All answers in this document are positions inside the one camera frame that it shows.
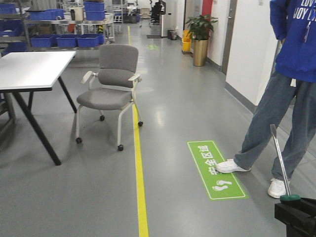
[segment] green floor sticker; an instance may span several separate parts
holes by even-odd
[[[213,141],[188,142],[188,146],[211,200],[248,198],[233,173],[222,174],[215,169],[225,159]]]
[[[148,44],[147,47],[148,49],[158,49],[158,46],[155,44]]]

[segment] green cap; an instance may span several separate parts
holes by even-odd
[[[300,200],[301,197],[297,194],[291,194],[291,195],[282,195],[280,196],[281,201],[297,201]]]

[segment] gray floor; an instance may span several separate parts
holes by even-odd
[[[214,140],[225,158],[240,149],[252,114],[224,89],[225,76],[209,64],[194,67],[192,57],[181,53],[179,40],[147,39],[158,30],[146,21],[141,28],[130,24],[130,34],[125,25],[116,43],[131,43],[140,52],[143,82],[137,97],[144,121],[140,139],[150,236],[285,236],[285,225],[274,219],[279,201],[266,193],[276,156],[272,141],[251,172],[237,174],[249,198],[226,201],[209,200],[187,147],[188,141]],[[78,51],[64,71],[73,98],[87,89],[79,81],[96,65],[96,50]],[[116,148],[115,111],[100,122],[97,111],[83,109],[83,143],[78,145],[75,115],[60,85],[35,93],[32,111],[62,160],[54,166],[16,103],[14,107],[16,123],[0,138],[0,236],[139,236],[132,112],[123,117],[123,152]],[[284,130],[278,130],[281,145],[289,117],[290,111]],[[316,198],[312,154],[300,163],[291,188]]]

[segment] chair backrest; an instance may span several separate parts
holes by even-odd
[[[125,44],[104,44],[99,53],[100,83],[132,88],[133,82],[128,79],[136,72],[138,49]]]
[[[155,4],[152,10],[152,16],[159,16],[161,12],[161,8],[162,6],[160,4],[159,5]]]
[[[140,9],[140,14],[142,14],[142,15],[149,16],[149,13],[150,13],[149,8],[141,8]]]

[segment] chair armrest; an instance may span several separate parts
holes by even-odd
[[[94,73],[93,71],[86,72],[86,74],[84,74],[80,83],[85,84],[87,82],[87,80],[89,80],[90,77],[95,77],[95,76],[98,76],[98,75],[97,75],[97,73]]]
[[[135,74],[134,76],[132,76],[130,79],[128,79],[129,81],[134,81],[136,79],[138,79],[138,81],[141,81],[141,79],[139,78],[140,74]]]

